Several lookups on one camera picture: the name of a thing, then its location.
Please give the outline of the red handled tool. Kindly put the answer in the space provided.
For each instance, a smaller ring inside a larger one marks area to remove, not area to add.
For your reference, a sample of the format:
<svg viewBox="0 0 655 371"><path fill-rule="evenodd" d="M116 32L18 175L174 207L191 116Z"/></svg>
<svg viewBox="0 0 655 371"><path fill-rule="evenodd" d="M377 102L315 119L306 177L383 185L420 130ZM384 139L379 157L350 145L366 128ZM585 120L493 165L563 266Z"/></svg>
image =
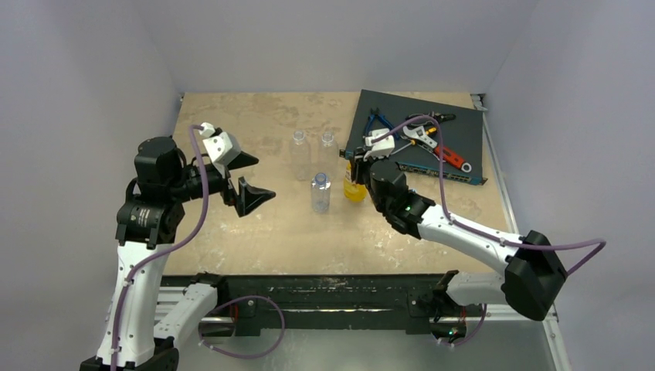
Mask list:
<svg viewBox="0 0 655 371"><path fill-rule="evenodd" d="M462 172L469 173L472 171L472 165L448 147L437 145L434 149L434 153L437 155L437 158L445 161Z"/></svg>

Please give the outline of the black handled cutters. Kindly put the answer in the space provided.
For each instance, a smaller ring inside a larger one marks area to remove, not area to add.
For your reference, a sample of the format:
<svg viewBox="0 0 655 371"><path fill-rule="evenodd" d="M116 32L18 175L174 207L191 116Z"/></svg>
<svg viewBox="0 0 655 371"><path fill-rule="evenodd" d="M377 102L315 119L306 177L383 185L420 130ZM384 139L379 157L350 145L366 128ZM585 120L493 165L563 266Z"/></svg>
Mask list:
<svg viewBox="0 0 655 371"><path fill-rule="evenodd" d="M446 121L454 121L456 120L456 115L455 114L441 114L437 112L430 112L430 113L415 113L415 114L410 114L406 117L407 121L412 120L414 117L421 117L421 116L430 116L434 121L438 122L439 124L442 124L443 122ZM413 121L412 123L408 124L408 127L414 128L418 126L433 126L434 123L429 120L421 120L421 121Z"/></svg>

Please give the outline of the adjustable wrench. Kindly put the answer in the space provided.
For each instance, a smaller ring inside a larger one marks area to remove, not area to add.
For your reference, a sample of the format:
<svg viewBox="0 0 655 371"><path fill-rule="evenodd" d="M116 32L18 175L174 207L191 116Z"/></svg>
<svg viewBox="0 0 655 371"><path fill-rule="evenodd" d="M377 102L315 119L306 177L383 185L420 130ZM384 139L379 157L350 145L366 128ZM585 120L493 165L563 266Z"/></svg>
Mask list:
<svg viewBox="0 0 655 371"><path fill-rule="evenodd" d="M414 145L420 145L429 151L435 151L438 142L433 138L437 128L433 124L408 124L402 129L402 136Z"/></svg>

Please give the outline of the clear bottle blue cap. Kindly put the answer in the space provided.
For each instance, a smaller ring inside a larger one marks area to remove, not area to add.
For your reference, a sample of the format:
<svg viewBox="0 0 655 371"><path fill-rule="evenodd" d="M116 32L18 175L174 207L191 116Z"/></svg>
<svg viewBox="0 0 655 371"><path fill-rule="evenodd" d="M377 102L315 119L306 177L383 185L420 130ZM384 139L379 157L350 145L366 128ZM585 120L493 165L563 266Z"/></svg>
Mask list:
<svg viewBox="0 0 655 371"><path fill-rule="evenodd" d="M329 179L336 175L339 147L333 131L324 132L318 143L317 171L324 173Z"/></svg>

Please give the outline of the small clear water bottle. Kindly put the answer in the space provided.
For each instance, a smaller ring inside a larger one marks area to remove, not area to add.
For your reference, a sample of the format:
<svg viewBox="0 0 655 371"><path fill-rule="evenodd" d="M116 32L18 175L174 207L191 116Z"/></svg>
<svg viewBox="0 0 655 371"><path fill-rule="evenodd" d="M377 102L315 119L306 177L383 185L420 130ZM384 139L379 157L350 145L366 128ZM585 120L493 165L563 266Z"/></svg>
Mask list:
<svg viewBox="0 0 655 371"><path fill-rule="evenodd" d="M331 180L323 173L317 173L311 181L311 207L316 213L327 213L331 200Z"/></svg>

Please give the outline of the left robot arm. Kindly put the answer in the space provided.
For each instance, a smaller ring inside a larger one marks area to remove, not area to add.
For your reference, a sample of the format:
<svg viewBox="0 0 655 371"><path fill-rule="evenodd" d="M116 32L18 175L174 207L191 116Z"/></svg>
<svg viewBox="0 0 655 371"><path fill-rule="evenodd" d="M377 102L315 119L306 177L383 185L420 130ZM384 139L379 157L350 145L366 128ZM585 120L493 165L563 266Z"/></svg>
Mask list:
<svg viewBox="0 0 655 371"><path fill-rule="evenodd" d="M184 203L193 199L207 203L211 195L220 194L227 206L246 216L275 196L245 179L232 183L231 170L257 163L232 135L211 134L204 146L209 163L187 162L170 137L139 145L134 159L137 175L117 213L117 283L107 327L97 353L81 362L82 370L174 370L181 346L202 317L228 311L225 281L204 274L163 318L155 317L165 265L180 245L176 233L185 215Z"/></svg>

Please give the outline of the dark network switch box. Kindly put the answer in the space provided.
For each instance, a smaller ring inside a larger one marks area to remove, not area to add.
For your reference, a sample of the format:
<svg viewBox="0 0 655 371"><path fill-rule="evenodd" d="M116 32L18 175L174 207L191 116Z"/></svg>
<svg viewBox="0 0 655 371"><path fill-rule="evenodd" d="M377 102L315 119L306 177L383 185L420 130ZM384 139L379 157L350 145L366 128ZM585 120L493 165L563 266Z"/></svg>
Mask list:
<svg viewBox="0 0 655 371"><path fill-rule="evenodd" d="M378 108L395 127L406 121L406 117L410 114L430 112L455 114L456 120L439 124L433 138L438 141L439 136L442 135L445 139L445 147L469 162L472 171L462 172L443 161L443 177L472 186L481 186L487 181L483 174L483 118L480 111L373 90L362 90L360 93L347 144L340 150L342 158L349 159L357 147L365 145L362 132L371 108ZM376 129L383 129L383 127L375 123L373 130Z"/></svg>

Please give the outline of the clear bottle QR cap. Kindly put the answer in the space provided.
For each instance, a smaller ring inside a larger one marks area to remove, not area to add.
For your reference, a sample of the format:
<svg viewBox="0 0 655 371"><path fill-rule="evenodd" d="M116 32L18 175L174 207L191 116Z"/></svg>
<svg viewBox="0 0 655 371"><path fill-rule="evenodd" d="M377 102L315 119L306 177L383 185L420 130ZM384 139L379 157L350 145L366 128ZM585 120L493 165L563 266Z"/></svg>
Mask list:
<svg viewBox="0 0 655 371"><path fill-rule="evenodd" d="M304 131L296 130L290 142L290 164L294 177L307 181L311 176L311 147Z"/></svg>

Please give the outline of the blue handled pliers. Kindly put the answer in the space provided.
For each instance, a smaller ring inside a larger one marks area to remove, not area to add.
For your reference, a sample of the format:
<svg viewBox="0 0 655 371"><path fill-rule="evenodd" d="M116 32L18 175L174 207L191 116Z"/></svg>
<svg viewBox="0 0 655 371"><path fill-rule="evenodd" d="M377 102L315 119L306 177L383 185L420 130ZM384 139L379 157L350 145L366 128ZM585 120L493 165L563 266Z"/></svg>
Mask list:
<svg viewBox="0 0 655 371"><path fill-rule="evenodd" d="M379 123L383 128L389 129L390 131L395 129L395 126L386 118L384 114L381 113L378 108L371 108L362 132L363 138L370 135L370 132L373 130L375 123Z"/></svg>

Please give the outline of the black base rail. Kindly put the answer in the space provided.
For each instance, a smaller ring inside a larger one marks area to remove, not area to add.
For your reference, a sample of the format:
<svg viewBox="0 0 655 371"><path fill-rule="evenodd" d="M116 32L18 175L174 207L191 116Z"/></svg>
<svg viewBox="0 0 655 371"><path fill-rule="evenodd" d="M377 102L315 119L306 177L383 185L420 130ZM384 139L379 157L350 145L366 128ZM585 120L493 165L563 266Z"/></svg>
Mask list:
<svg viewBox="0 0 655 371"><path fill-rule="evenodd" d="M217 287L206 319L225 322L237 336L264 329L400 330L408 335L461 338L482 305L457 305L446 296L452 274L167 275L161 292L191 284Z"/></svg>

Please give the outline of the yellow juice bottle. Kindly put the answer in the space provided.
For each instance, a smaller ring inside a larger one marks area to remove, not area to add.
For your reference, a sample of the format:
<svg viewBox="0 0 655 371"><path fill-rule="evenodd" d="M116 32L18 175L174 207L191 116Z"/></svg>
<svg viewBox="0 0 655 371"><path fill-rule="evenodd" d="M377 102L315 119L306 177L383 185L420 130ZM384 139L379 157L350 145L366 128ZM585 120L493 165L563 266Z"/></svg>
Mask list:
<svg viewBox="0 0 655 371"><path fill-rule="evenodd" d="M346 170L343 181L344 197L353 203L360 203L365 200L367 190L363 185L360 185L354 181L354 178L351 176L351 170L351 163L346 162Z"/></svg>

